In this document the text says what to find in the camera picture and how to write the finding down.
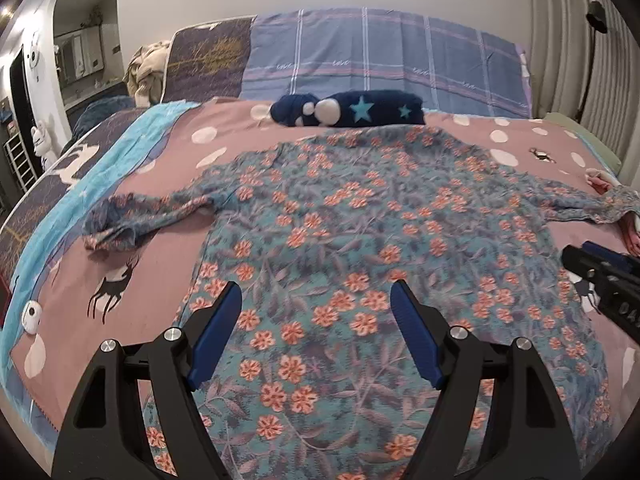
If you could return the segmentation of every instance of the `mirror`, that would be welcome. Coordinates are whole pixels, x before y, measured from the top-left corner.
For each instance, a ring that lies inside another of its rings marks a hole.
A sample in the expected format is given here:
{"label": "mirror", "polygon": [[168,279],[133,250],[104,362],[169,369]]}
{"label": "mirror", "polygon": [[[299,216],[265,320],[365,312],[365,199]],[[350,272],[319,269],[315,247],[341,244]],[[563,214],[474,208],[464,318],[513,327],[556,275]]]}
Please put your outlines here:
{"label": "mirror", "polygon": [[89,27],[54,38],[60,88],[104,69],[100,28]]}

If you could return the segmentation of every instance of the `deer print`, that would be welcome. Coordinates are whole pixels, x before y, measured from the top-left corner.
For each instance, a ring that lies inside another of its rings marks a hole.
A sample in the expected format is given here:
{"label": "deer print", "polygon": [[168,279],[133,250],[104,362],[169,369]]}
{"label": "deer print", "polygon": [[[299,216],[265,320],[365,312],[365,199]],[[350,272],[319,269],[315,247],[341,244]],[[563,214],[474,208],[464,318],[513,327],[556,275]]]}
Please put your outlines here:
{"label": "deer print", "polygon": [[64,184],[68,184],[67,190],[73,189],[80,182],[80,179],[74,178],[74,175],[89,161],[92,156],[98,153],[100,146],[89,146],[88,144],[78,144],[68,156],[76,156],[71,163],[62,170],[51,171],[52,175],[57,175]]}
{"label": "deer print", "polygon": [[89,317],[89,311],[91,310],[91,302],[94,302],[93,318],[95,319],[95,308],[98,300],[100,300],[100,298],[103,298],[104,296],[107,296],[107,303],[102,311],[102,324],[104,324],[104,318],[105,316],[107,316],[107,312],[113,310],[116,305],[120,303],[122,295],[127,288],[127,285],[129,285],[129,282],[131,281],[133,269],[136,268],[136,265],[139,261],[139,256],[130,258],[124,267],[117,269],[115,272],[107,274],[102,279],[100,285],[98,285],[98,288],[95,290],[92,297],[89,298],[89,305],[86,308],[87,317]]}

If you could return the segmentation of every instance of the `blue gripper pad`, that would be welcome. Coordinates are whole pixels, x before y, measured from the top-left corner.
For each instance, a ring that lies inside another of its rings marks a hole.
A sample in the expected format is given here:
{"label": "blue gripper pad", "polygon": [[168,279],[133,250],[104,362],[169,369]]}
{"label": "blue gripper pad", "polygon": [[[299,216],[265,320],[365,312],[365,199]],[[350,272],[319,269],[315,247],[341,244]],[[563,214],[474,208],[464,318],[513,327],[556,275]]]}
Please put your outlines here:
{"label": "blue gripper pad", "polygon": [[444,375],[438,365],[438,345],[418,314],[411,298],[399,283],[391,286],[391,312],[396,318],[404,342],[414,358],[420,377],[437,390],[444,385]]}
{"label": "blue gripper pad", "polygon": [[233,285],[193,347],[193,363],[187,376],[187,383],[192,390],[197,390],[212,377],[241,309],[242,291],[239,286]]}

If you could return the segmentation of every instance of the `white figurine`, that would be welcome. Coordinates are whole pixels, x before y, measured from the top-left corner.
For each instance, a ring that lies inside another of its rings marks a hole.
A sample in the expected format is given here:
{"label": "white figurine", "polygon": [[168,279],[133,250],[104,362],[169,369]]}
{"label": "white figurine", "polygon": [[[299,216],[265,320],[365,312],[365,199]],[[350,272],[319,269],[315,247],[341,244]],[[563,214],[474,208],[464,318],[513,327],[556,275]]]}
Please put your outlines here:
{"label": "white figurine", "polygon": [[53,151],[51,136],[42,121],[38,122],[37,128],[35,126],[31,128],[31,137],[33,137],[33,151],[42,159],[42,169],[47,171],[58,160],[58,156]]}

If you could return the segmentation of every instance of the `beige cloth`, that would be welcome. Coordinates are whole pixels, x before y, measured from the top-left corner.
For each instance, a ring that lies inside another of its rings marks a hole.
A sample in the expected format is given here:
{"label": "beige cloth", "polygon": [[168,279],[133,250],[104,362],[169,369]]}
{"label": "beige cloth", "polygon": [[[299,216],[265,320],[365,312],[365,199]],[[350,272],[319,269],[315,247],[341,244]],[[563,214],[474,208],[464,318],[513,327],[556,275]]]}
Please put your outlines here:
{"label": "beige cloth", "polygon": [[137,107],[149,108],[160,102],[169,44],[169,41],[159,41],[141,46],[131,58],[123,81]]}

